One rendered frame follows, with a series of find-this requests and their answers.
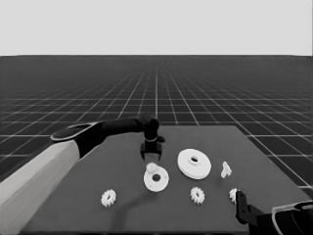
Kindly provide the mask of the small white T-shaped piece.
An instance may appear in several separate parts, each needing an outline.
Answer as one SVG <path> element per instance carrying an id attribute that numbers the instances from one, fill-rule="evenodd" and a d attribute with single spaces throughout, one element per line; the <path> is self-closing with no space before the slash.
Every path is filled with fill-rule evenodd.
<path id="1" fill-rule="evenodd" d="M 221 177 L 225 178 L 226 176 L 230 176 L 232 174 L 230 166 L 226 162 L 224 162 L 222 166 Z"/>

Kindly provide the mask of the white round carrier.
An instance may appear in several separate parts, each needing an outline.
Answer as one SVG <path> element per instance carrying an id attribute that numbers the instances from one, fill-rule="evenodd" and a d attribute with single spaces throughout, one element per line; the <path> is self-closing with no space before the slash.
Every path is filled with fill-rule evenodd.
<path id="1" fill-rule="evenodd" d="M 154 173 L 144 173 L 144 183 L 148 190 L 152 192 L 160 192 L 164 190 L 169 183 L 169 174 L 167 170 L 158 166 Z"/>

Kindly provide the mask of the large thick white disc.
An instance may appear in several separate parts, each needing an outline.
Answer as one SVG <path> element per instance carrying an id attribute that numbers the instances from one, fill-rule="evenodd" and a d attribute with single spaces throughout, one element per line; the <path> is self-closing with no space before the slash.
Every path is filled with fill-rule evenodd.
<path id="1" fill-rule="evenodd" d="M 192 179 L 205 179 L 211 171 L 211 161 L 203 152 L 196 149 L 182 150 L 177 157 L 179 169 Z"/>

